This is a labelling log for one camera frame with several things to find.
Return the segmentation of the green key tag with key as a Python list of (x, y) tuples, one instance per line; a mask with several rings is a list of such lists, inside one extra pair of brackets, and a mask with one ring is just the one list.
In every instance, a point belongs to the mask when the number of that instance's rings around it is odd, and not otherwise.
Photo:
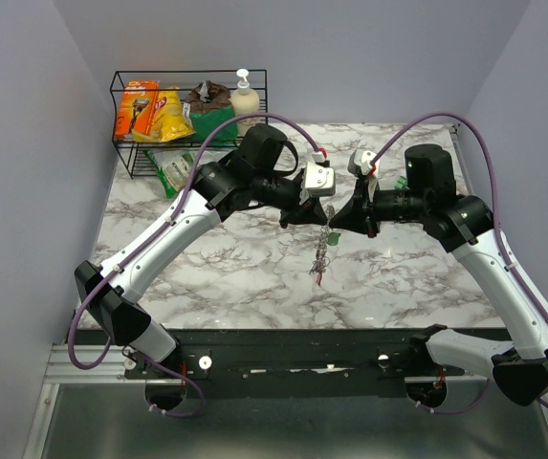
[(335, 247), (340, 242), (340, 233), (336, 231), (331, 231), (327, 237), (327, 244), (329, 246)]

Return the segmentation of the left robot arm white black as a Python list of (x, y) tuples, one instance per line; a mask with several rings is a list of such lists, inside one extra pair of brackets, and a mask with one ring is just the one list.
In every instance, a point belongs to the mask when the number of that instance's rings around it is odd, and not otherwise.
[(220, 160), (194, 162), (183, 190), (153, 224), (100, 264), (76, 268), (74, 319), (89, 313), (110, 344), (144, 355), (156, 376), (172, 376), (180, 363), (178, 341), (139, 304), (161, 271), (235, 212), (264, 206), (279, 210), (281, 226), (327, 223), (319, 199), (334, 194), (335, 173), (325, 150), (315, 146), (305, 166), (279, 170), (284, 149), (296, 152), (282, 131), (258, 123)]

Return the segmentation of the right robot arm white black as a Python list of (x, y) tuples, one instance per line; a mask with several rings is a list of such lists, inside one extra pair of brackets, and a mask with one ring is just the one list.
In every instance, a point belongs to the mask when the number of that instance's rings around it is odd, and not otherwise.
[(548, 309), (529, 281), (505, 238), (496, 232), (493, 213), (476, 196), (456, 189), (450, 153), (436, 144), (405, 152), (407, 187), (382, 190), (371, 151), (354, 152), (348, 170), (357, 179), (350, 200), (332, 218), (333, 229), (375, 237), (382, 222), (419, 223), (473, 277), (509, 333), (504, 341), (458, 333), (432, 325), (414, 335), (407, 351), (409, 367), (426, 375), (439, 366), (469, 370), (494, 381), (513, 403), (527, 406), (548, 392)]

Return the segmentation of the blue green small box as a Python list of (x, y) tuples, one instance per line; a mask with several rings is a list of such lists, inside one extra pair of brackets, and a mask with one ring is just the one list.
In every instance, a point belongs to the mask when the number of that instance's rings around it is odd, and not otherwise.
[(395, 184), (395, 188), (396, 189), (405, 189), (407, 188), (407, 180), (405, 177), (400, 177), (396, 184)]

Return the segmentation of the beige soap pump bottle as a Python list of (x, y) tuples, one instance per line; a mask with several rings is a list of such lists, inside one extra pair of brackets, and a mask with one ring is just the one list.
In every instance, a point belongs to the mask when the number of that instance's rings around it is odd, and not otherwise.
[[(236, 89), (230, 95), (230, 102), (234, 115), (254, 114), (259, 111), (260, 98), (257, 92), (251, 87), (248, 77), (250, 72), (247, 69), (238, 69), (236, 76), (238, 81)], [(259, 123), (261, 118), (243, 119), (236, 123), (239, 137), (244, 137), (247, 131)]]

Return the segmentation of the green white snack bag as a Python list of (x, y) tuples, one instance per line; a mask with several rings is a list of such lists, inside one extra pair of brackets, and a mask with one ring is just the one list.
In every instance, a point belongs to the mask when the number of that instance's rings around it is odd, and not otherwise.
[(186, 185), (193, 156), (187, 150), (171, 149), (149, 149), (145, 151), (145, 156), (154, 165), (165, 196), (174, 198)]

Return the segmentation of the green and brown bag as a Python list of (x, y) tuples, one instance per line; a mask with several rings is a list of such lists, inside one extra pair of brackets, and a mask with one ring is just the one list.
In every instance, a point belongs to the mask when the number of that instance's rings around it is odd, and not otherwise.
[(234, 117), (230, 89), (222, 84), (205, 80), (185, 97), (183, 116), (192, 127), (192, 139), (203, 141), (217, 127)]

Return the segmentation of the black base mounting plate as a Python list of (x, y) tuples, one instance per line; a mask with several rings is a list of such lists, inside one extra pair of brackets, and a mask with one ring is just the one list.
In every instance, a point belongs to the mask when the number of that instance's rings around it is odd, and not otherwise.
[(473, 371), (435, 362), (427, 330), (177, 330), (179, 351), (164, 372), (131, 351), (123, 376), (143, 382), (147, 399), (175, 406), (203, 393), (215, 399), (298, 399), (416, 395), (440, 404), (439, 376)]

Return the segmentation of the yellow chips bag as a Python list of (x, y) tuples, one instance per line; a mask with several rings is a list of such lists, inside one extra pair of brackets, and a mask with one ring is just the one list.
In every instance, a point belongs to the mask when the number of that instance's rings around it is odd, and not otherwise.
[(150, 126), (146, 133), (132, 130), (135, 142), (172, 142), (188, 138), (195, 133), (184, 117), (184, 103), (178, 87), (164, 88), (158, 92)]

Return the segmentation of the orange razor package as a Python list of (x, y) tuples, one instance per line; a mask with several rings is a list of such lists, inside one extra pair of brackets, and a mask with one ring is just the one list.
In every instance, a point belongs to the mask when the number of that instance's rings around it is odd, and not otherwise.
[(116, 116), (115, 141), (130, 141), (135, 134), (150, 133), (158, 89), (157, 80), (132, 80), (125, 86)]

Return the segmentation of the aluminium rail frame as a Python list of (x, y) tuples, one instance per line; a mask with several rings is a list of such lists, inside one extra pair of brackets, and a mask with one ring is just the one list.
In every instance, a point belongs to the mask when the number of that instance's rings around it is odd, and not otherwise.
[[(181, 359), (177, 370), (161, 370), (152, 366), (142, 358), (135, 357), (131, 351), (122, 350), (118, 346), (105, 349), (95, 345), (78, 345), (73, 352), (66, 345), (54, 346), (50, 353), (45, 372), (48, 383), (114, 383), (130, 381), (149, 381), (151, 383), (180, 382), (182, 377), (190, 380), (211, 381), (216, 370), (223, 368), (221, 357), (215, 358), (213, 353), (206, 351), (191, 351)], [(233, 366), (223, 374), (228, 376), (237, 370), (243, 380), (261, 376), (306, 376), (306, 375), (341, 375), (348, 378), (350, 373), (359, 367), (339, 366), (334, 363), (324, 365), (307, 364), (293, 368), (281, 364), (271, 369), (265, 366), (249, 364)]]

